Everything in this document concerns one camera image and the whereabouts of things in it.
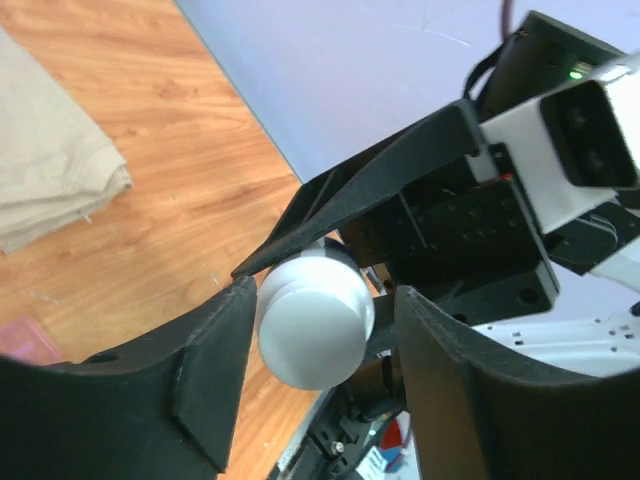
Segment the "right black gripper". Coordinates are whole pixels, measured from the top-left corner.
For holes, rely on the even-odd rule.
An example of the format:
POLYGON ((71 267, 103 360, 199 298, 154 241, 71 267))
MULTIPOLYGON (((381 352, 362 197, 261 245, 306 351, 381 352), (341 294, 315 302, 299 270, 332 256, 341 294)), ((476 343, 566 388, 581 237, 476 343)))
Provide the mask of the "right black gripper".
MULTIPOLYGON (((360 265, 385 266, 393 285, 468 325, 550 310, 558 282, 515 180, 415 181, 473 153, 481 137, 473 103, 459 99, 316 176, 232 276, 263 271, 343 225, 360 265)), ((362 364, 397 346, 394 296, 374 307, 362 364)))

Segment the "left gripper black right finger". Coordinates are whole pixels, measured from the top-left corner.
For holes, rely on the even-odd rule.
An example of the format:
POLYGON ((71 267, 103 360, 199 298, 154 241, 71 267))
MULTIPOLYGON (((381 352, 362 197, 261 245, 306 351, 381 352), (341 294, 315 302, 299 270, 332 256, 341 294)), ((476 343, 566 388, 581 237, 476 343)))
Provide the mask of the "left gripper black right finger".
POLYGON ((639 373, 558 368, 477 332, 415 289, 395 323, 425 479, 635 479, 639 373))

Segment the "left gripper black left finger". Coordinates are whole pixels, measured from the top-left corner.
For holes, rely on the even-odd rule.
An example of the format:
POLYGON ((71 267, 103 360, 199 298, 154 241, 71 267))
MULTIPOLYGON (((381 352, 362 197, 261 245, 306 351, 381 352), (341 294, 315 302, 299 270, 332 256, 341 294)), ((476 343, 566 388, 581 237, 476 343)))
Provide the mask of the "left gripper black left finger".
POLYGON ((1 360, 5 479, 214 479, 228 465, 256 283, 81 363, 1 360))

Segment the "white capped pill bottle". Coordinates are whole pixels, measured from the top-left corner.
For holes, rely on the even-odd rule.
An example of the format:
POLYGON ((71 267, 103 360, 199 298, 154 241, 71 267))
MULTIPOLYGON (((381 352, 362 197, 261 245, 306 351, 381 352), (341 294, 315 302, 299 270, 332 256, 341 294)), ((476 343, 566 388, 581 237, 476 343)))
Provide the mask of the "white capped pill bottle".
POLYGON ((375 317, 353 254, 323 237, 268 270, 257 293, 259 352, 281 382, 326 390, 360 367, 375 317))

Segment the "pink weekly pill organizer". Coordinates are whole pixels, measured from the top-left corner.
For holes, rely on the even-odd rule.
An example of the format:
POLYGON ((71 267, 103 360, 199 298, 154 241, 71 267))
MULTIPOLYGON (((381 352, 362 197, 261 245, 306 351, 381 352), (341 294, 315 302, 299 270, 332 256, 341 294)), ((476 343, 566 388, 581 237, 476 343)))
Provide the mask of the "pink weekly pill organizer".
POLYGON ((63 357, 53 341, 30 318, 22 318, 1 326, 1 354, 33 365, 53 365, 63 357))

